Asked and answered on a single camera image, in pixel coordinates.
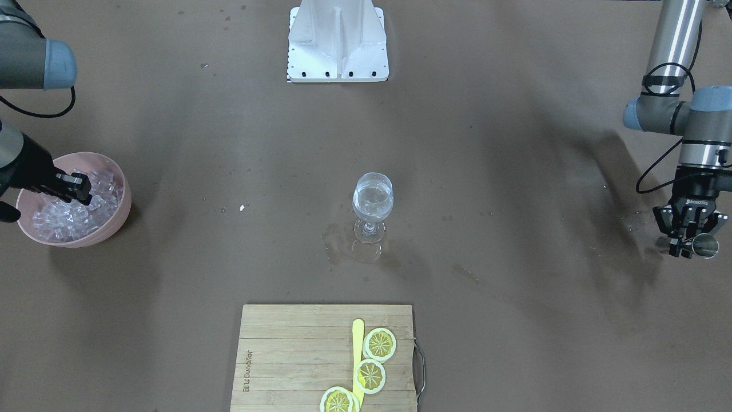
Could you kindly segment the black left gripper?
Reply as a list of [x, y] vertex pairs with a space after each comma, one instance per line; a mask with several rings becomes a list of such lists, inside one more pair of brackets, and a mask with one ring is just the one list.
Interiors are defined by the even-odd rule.
[[730, 215], [717, 209], [722, 191], [731, 191], [730, 170], [677, 167], [669, 201], [653, 208], [657, 227], [669, 240], [670, 256], [693, 258], [696, 235], [714, 234], [730, 222]]

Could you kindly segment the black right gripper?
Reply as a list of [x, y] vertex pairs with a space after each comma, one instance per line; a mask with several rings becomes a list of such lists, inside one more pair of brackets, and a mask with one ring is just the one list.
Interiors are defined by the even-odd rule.
[[84, 206], [91, 203], [92, 184], [88, 175], [57, 173], [50, 153], [26, 134], [21, 133], [21, 137], [20, 151], [11, 162], [2, 166], [1, 195], [8, 188], [18, 188], [56, 196], [66, 203], [73, 200]]

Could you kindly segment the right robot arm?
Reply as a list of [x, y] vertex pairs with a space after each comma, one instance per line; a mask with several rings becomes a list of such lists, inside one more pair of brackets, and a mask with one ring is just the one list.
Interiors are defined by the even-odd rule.
[[[21, 109], [3, 97], [2, 104], [39, 119], [62, 117], [76, 101], [77, 62], [66, 42], [45, 37], [34, 19], [16, 1], [1, 2], [2, 89], [68, 89], [71, 101], [57, 114], [37, 114]], [[81, 172], [55, 167], [50, 153], [25, 133], [2, 121], [1, 193], [8, 188], [45, 193], [65, 203], [89, 205], [91, 183]]]

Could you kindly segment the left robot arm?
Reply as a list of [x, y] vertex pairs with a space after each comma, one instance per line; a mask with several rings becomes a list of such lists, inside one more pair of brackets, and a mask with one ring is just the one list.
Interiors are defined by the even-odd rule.
[[717, 199], [731, 190], [731, 88], [698, 88], [698, 55], [706, 1], [664, 1], [638, 97], [624, 110], [624, 125], [679, 137], [666, 204], [652, 209], [670, 256], [713, 258], [715, 233], [730, 222]]

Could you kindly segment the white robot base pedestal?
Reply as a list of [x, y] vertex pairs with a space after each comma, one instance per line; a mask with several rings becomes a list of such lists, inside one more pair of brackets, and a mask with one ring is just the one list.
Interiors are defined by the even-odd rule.
[[371, 1], [302, 1], [289, 12], [286, 79], [292, 83], [384, 82], [384, 10]]

